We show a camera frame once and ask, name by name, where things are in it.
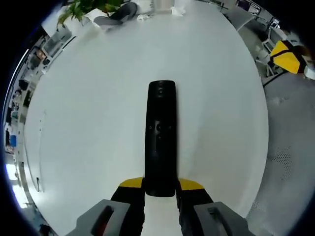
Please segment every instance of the wall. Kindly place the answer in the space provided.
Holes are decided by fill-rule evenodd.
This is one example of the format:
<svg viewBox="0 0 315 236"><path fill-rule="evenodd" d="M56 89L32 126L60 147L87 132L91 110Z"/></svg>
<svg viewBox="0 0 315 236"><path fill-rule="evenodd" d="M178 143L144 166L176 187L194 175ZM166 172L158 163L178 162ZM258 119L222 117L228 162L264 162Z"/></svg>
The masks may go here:
<svg viewBox="0 0 315 236"><path fill-rule="evenodd" d="M222 0L222 2L224 3L224 7L228 9L235 7L236 1L237 0Z"/></svg>
<svg viewBox="0 0 315 236"><path fill-rule="evenodd" d="M6 164L14 164L14 158L12 154L5 153L4 154L4 162Z"/></svg>
<svg viewBox="0 0 315 236"><path fill-rule="evenodd" d="M61 5L56 6L51 14L43 21L41 26L46 31L46 33L51 37L56 32L56 25L58 20L58 11L60 10Z"/></svg>
<svg viewBox="0 0 315 236"><path fill-rule="evenodd" d="M258 14L258 16L260 18L263 18L266 22L269 22L272 18L273 18L273 15L271 15L267 10L265 9L262 9L260 11L260 13Z"/></svg>

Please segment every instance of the remote control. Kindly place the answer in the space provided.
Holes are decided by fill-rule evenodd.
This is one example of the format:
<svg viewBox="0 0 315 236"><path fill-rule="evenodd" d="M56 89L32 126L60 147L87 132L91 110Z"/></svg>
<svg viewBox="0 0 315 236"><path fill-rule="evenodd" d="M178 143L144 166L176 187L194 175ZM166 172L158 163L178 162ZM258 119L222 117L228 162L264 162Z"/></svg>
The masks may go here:
<svg viewBox="0 0 315 236"><path fill-rule="evenodd" d="M177 184L177 106L174 81L149 84L145 136L145 191L172 197Z"/></svg>

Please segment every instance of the green leaves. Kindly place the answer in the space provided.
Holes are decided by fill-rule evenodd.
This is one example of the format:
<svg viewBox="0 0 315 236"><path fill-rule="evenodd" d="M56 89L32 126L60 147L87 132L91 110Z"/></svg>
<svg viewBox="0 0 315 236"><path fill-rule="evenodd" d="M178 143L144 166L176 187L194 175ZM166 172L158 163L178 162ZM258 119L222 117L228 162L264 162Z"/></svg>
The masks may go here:
<svg viewBox="0 0 315 236"><path fill-rule="evenodd" d="M64 22L68 17L82 21L85 14L96 8L105 13L115 12L122 3L123 0L73 0L58 18L57 25L61 24L64 27Z"/></svg>

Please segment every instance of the white tabletop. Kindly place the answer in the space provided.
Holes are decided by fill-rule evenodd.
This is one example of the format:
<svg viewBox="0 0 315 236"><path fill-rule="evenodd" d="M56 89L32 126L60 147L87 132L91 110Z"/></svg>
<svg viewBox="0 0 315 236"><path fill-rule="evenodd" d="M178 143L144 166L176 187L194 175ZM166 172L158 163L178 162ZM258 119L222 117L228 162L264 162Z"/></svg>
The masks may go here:
<svg viewBox="0 0 315 236"><path fill-rule="evenodd" d="M42 76L29 107L31 195L59 235L119 183L144 174L148 85L176 82L179 176L246 216L263 175L268 118L255 63L215 6L109 32L91 26ZM146 198L142 235L181 235L175 198Z"/></svg>

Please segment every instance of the small white object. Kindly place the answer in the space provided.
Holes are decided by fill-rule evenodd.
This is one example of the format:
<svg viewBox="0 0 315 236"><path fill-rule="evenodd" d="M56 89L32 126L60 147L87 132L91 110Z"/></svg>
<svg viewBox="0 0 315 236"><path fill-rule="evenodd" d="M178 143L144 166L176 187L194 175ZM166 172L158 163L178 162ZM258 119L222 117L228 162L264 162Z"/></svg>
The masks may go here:
<svg viewBox="0 0 315 236"><path fill-rule="evenodd" d="M173 16L183 16L186 11L184 9L184 7L171 7L171 10L172 10L172 15Z"/></svg>
<svg viewBox="0 0 315 236"><path fill-rule="evenodd" d="M264 63L268 63L270 61L269 53L265 49L259 50L257 53L257 57L260 61Z"/></svg>
<svg viewBox="0 0 315 236"><path fill-rule="evenodd" d="M149 15L138 15L137 21L145 21L145 20L147 20L149 18L150 18Z"/></svg>
<svg viewBox="0 0 315 236"><path fill-rule="evenodd" d="M304 75L311 80L315 80L315 68L312 66L306 66L304 69Z"/></svg>

